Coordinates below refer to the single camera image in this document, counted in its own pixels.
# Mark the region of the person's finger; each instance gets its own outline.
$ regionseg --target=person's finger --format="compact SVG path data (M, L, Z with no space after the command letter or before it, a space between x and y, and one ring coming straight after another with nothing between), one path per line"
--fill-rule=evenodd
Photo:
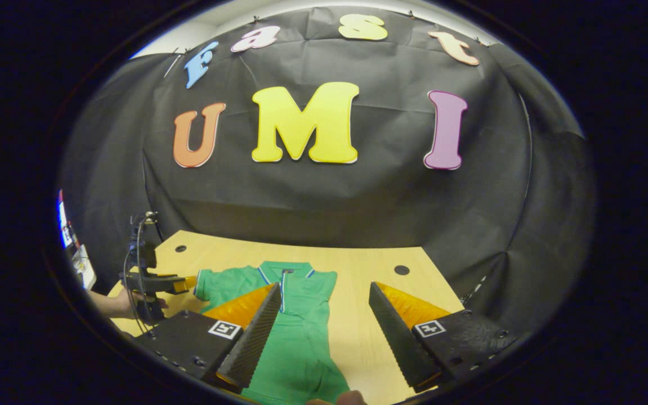
M362 393L357 390L350 390L336 399L336 405L367 405Z

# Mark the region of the yellow letter m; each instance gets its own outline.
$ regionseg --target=yellow letter m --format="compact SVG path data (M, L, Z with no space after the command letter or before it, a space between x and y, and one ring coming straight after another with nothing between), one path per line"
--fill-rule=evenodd
M284 87L255 92L251 99L259 105L259 144L251 152L251 158L254 161L281 160L283 152L277 146L278 131L291 158L299 160L316 129L314 146L309 149L313 161L357 161L357 149L352 147L350 137L349 115L352 99L358 94L359 88L352 83L324 83L301 111Z

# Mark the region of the wooden table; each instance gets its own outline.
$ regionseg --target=wooden table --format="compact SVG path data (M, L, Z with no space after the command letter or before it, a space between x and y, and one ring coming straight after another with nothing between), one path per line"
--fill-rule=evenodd
M176 252L177 246L186 246ZM308 262L317 272L337 272L329 300L329 351L351 389L360 390L369 405L400 402L414 395L399 371L381 328L368 305L372 281L382 282L427 300L449 312L463 306L421 247L343 249L288 246L218 238L178 231L156 248L157 267L151 272L196 275L200 269L221 272L232 267L257 267L264 261ZM407 275L394 272L404 265ZM110 296L123 287L117 284ZM205 303L187 292L159 293L169 303L167 317L188 309L200 311ZM123 331L141 334L133 320L114 319Z

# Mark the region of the black backdrop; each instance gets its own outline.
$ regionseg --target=black backdrop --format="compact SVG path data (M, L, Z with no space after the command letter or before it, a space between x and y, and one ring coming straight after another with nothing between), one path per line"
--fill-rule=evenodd
M339 19L348 14L378 16L388 36L342 37ZM281 27L274 44L229 50L270 25ZM479 66L450 57L430 31L465 41ZM219 46L209 70L186 89L185 64L211 41ZM357 162L319 164L288 154L254 162L259 107L252 95L284 86L303 110L327 82L359 87L350 115ZM422 163L434 134L430 90L468 104L463 164L455 171ZM173 119L215 102L227 107L213 156L183 169L173 159ZM193 150L202 126L201 119L191 126ZM129 216L155 210L164 237L185 229L309 246L423 246L459 296L488 276L466 305L518 333L542 326L578 279L596 205L583 133L534 67L504 44L486 47L429 21L367 7L290 11L183 57L127 62L72 127L61 186L102 292L118 281Z
M600 134L591 143L602 209L591 259L563 312L523 350L520 367L458 398L648 402L648 3L475 4L486 11L448 7L484 25L491 13L534 41L538 48L501 24L488 26L538 61L587 133ZM92 94L90 85L79 85L87 74L90 83L103 83L106 75L92 68L116 44L177 7L0 2L0 403L193 403L116 355L112 336L105 344L83 326L46 271L64 271L64 260L43 256L36 243L49 252L59 243L50 221L64 137L47 135L47 128L54 118L74 120L62 103L77 110ZM191 7L173 16L185 17ZM167 26L149 28L100 67L124 62ZM86 307L78 310L95 320Z

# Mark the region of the white wall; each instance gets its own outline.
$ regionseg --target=white wall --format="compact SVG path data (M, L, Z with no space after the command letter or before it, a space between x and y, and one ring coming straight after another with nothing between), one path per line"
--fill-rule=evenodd
M133 57L151 53L170 53L175 48L179 48L177 53L183 53L185 48L193 48L218 34L251 23L254 20L253 16L264 18L301 8L327 6L375 7L404 15L411 10L416 17L446 26L470 38L479 38L484 44L499 42L486 31L454 13L423 0L233 0L185 21L141 49Z

